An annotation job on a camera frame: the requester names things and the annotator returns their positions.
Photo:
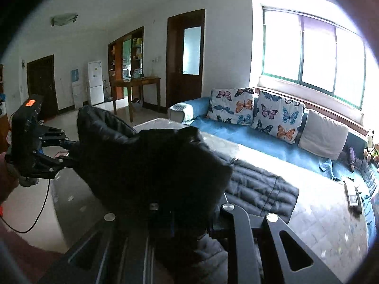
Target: blue sofa cover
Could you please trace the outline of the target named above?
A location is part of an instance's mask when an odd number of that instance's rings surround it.
[[[257,108],[257,99],[258,98],[254,99],[254,110]],[[283,140],[261,133],[248,126],[227,124],[206,118],[209,97],[185,101],[184,103],[189,104],[193,108],[193,119],[191,121],[184,120],[184,123],[197,127],[206,133],[216,135],[217,137],[264,152],[265,154],[292,163],[298,167],[308,169],[318,174],[323,174],[320,165],[324,163],[327,158],[319,157],[298,147],[300,136],[306,124],[307,111],[304,112],[300,131],[295,139],[295,143],[288,144]],[[359,134],[349,131],[345,148],[348,146],[352,146],[356,151],[357,156],[362,157],[366,141]],[[375,173],[374,176],[378,176],[374,165],[371,165],[370,167]],[[370,202],[371,195],[366,185],[366,181],[363,179],[358,169],[355,169],[354,173],[351,173],[347,163],[343,160],[332,160],[332,172],[338,179],[340,179],[342,175],[345,175],[359,182],[359,191],[361,192],[362,201],[365,207],[366,222],[368,226],[368,241],[369,245],[372,245],[376,237],[376,228]]]

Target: butterfly print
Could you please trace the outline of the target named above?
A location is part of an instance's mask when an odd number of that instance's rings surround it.
[[[226,120],[223,120],[219,115],[216,116],[217,120],[218,121],[221,121],[223,123],[227,123],[227,124],[231,124],[232,123],[232,119],[231,118],[227,118]]]
[[[240,113],[244,108],[247,110],[253,110],[253,101],[251,99],[245,100],[244,102],[237,101],[236,105],[236,113]]]
[[[277,102],[278,100],[281,100],[283,99],[283,97],[280,97],[278,95],[272,95],[270,93],[266,93],[266,92],[262,92],[263,93],[263,96],[266,98],[266,99],[271,99],[272,101],[275,101]]]
[[[298,114],[299,114],[299,111],[296,111],[296,112],[293,112],[291,115],[289,115],[289,112],[287,111],[287,109],[283,107],[283,122],[286,123],[289,120],[289,123],[293,125],[296,121],[296,118],[298,117]]]
[[[230,107],[225,107],[225,106],[218,105],[218,106],[214,106],[213,108],[215,110],[226,111],[229,114],[234,114],[234,112],[230,109]]]
[[[295,107],[298,107],[300,105],[300,102],[299,101],[296,101],[296,100],[292,100],[292,99],[284,99],[284,102],[286,104],[291,104],[293,103]]]
[[[273,120],[275,115],[279,112],[278,110],[269,110],[264,104],[262,106],[262,115],[263,117],[268,117],[270,120]]]
[[[293,135],[295,134],[295,128],[288,130],[284,129],[281,125],[278,126],[278,133],[276,135],[277,138],[281,139],[283,137],[283,140],[292,141]]]
[[[249,93],[249,94],[254,94],[254,89],[251,89],[251,88],[245,88],[245,89],[238,89],[237,90],[237,93],[236,93],[236,95],[234,95],[234,97],[238,97],[238,96],[240,96],[243,92],[247,92],[247,93]]]
[[[246,116],[240,115],[237,121],[238,125],[251,125],[251,115],[247,114]]]
[[[229,91],[219,91],[216,98],[222,98],[222,97],[225,97],[226,99],[228,99],[228,101],[232,101]]]
[[[260,120],[258,120],[258,126],[255,127],[255,130],[258,130],[261,133],[269,134],[270,131],[272,130],[272,127],[274,127],[274,126],[273,125],[269,125],[266,128],[263,128],[262,122]]]

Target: human hand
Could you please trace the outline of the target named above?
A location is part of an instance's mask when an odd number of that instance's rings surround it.
[[[5,162],[5,152],[0,154],[0,204],[4,202],[9,194],[17,188],[18,178],[16,174],[10,173]]]

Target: white refrigerator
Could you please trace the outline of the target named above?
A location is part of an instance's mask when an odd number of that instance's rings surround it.
[[[101,61],[88,63],[89,103],[91,106],[104,102]]]

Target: remote control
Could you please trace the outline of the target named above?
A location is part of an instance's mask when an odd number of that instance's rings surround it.
[[[350,207],[358,206],[359,204],[358,204],[356,189],[354,187],[353,182],[348,178],[345,178],[345,190],[346,190],[347,202],[349,203],[349,206]]]

